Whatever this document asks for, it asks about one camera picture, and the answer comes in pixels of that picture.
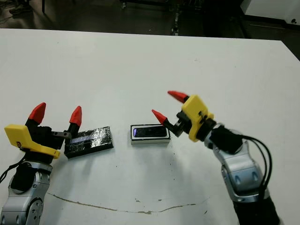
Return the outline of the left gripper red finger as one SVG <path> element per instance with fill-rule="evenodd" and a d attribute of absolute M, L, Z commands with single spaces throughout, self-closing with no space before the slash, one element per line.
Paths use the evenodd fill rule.
<path fill-rule="evenodd" d="M 71 134 L 71 137 L 75 137 L 79 131 L 79 128 L 82 124 L 82 108 L 77 106 L 73 111 L 70 121 L 69 121 L 68 132 Z"/>
<path fill-rule="evenodd" d="M 38 104 L 30 113 L 25 125 L 28 128 L 37 127 L 41 124 L 45 115 L 46 103 Z"/>

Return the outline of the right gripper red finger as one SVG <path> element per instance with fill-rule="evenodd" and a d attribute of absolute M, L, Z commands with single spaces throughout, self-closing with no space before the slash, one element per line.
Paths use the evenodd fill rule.
<path fill-rule="evenodd" d="M 163 114 L 161 114 L 160 112 L 156 111 L 156 110 L 151 110 L 152 113 L 155 115 L 155 117 L 158 119 L 158 121 L 160 122 L 160 124 L 162 126 L 164 126 L 165 128 L 169 129 L 171 132 L 174 131 L 174 125 L 172 125 L 168 118 L 166 116 L 164 116 Z"/>
<path fill-rule="evenodd" d="M 167 93 L 171 95 L 173 98 L 175 98 L 176 100 L 180 101 L 181 103 L 185 103 L 189 98 L 189 95 L 183 92 L 169 90 Z"/>

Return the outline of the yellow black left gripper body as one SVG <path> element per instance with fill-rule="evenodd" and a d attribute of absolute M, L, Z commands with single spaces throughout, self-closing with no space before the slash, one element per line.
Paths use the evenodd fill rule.
<path fill-rule="evenodd" d="M 60 157 L 64 140 L 71 138 L 68 131 L 52 131 L 50 127 L 8 125 L 4 128 L 10 143 L 25 152 L 25 159 L 51 164 Z"/>

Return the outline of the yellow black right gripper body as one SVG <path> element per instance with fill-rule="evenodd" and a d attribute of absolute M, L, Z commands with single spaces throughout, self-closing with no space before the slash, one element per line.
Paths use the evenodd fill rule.
<path fill-rule="evenodd" d="M 204 141 L 208 133 L 215 127 L 214 114 L 210 113 L 206 104 L 198 95 L 189 96 L 183 103 L 181 111 L 191 122 L 188 137 L 191 141 Z"/>

